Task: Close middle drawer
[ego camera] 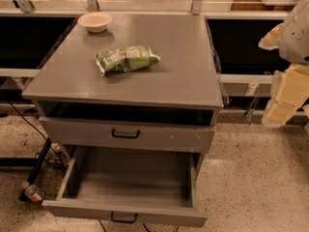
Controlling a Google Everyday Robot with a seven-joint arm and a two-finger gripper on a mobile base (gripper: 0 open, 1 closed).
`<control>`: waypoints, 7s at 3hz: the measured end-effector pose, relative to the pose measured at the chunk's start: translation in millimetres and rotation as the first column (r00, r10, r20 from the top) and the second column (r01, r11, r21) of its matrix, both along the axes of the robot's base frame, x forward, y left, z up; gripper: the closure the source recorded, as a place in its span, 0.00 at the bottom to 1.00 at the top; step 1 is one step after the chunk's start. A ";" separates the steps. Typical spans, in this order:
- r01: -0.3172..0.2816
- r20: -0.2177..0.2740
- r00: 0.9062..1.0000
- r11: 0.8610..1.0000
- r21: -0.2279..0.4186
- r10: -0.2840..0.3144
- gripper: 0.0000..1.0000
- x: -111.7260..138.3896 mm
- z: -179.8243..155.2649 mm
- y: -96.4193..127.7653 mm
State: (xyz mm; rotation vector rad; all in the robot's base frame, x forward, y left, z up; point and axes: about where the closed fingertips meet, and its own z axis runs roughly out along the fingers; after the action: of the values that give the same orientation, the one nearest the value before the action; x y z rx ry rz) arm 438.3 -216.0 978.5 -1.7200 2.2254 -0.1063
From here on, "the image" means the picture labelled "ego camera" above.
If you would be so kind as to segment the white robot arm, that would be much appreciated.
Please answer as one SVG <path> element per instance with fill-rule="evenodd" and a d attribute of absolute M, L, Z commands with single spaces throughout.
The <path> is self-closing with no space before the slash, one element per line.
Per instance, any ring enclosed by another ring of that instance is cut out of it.
<path fill-rule="evenodd" d="M 284 21 L 261 38 L 259 48 L 279 49 L 279 56 L 291 63 L 276 72 L 271 84 L 262 124 L 284 126 L 309 99 L 309 0 L 299 0 Z"/>

